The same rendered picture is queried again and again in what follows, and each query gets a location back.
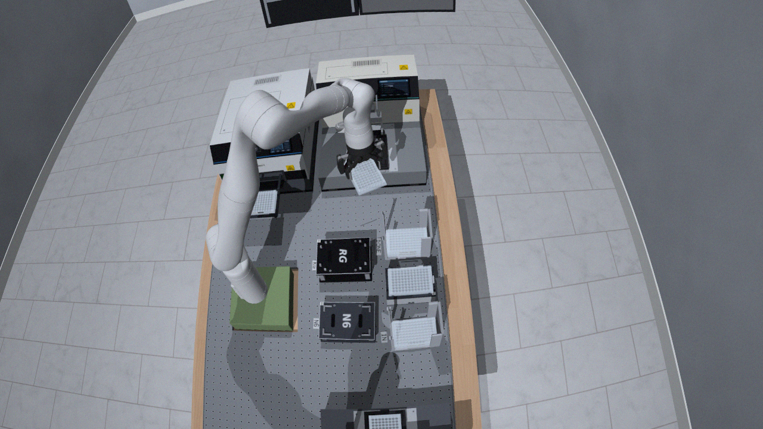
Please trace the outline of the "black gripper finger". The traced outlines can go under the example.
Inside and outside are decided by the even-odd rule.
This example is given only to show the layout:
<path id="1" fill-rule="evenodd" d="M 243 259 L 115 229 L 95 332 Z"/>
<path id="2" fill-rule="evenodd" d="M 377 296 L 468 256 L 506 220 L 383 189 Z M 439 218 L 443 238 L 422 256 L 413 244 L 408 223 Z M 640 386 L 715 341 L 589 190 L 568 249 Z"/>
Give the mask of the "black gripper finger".
<path id="1" fill-rule="evenodd" d="M 383 139 L 379 139 L 379 143 L 374 144 L 376 148 L 380 149 L 381 152 L 378 154 L 377 152 L 374 152 L 374 154 L 368 154 L 366 157 L 372 158 L 376 161 L 376 165 L 378 166 L 378 169 L 381 169 L 382 167 L 382 159 L 387 158 L 389 155 L 387 154 L 387 149 L 385 146 L 385 143 L 383 142 Z"/>
<path id="2" fill-rule="evenodd" d="M 340 154 L 336 155 L 337 168 L 340 171 L 340 174 L 345 173 L 347 179 L 352 180 L 351 170 L 355 168 L 355 166 L 361 161 L 361 157 L 355 158 L 354 162 L 352 162 L 351 160 L 348 160 L 347 157 L 348 157 L 348 154 L 345 154 L 343 156 L 341 156 Z M 347 162 L 346 162 L 346 159 L 347 159 Z"/>

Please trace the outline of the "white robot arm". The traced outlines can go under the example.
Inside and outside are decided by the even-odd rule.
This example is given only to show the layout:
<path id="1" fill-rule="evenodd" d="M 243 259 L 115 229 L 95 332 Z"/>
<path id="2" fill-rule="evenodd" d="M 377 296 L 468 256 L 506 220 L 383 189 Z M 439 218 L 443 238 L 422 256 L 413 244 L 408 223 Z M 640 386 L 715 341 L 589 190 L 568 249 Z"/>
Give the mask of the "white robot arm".
<path id="1" fill-rule="evenodd" d="M 268 292 L 243 246 L 260 187 L 256 145 L 264 150 L 275 148 L 317 120 L 344 110 L 336 132 L 345 133 L 350 148 L 366 148 L 374 139 L 373 101 L 371 85 L 341 78 L 309 93 L 300 110 L 289 110 L 264 90 L 253 91 L 241 103 L 218 196 L 218 223 L 206 234 L 213 266 L 226 275 L 241 299 L 259 303 Z"/>

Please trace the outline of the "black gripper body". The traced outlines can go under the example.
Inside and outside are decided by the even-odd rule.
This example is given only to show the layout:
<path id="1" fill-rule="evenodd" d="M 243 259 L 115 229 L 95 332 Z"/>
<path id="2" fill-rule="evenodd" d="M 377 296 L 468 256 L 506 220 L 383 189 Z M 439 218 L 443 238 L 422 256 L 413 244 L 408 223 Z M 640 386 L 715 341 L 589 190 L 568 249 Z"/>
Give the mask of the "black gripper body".
<path id="1" fill-rule="evenodd" d="M 350 148 L 348 145 L 346 146 L 347 146 L 347 154 L 348 154 L 347 158 L 351 160 L 352 162 L 354 162 L 355 158 L 361 157 L 361 161 L 359 162 L 359 164 L 367 160 L 370 160 L 370 158 L 366 157 L 366 155 L 374 154 L 374 152 L 376 151 L 376 146 L 374 146 L 374 140 L 370 146 L 360 150 Z"/>

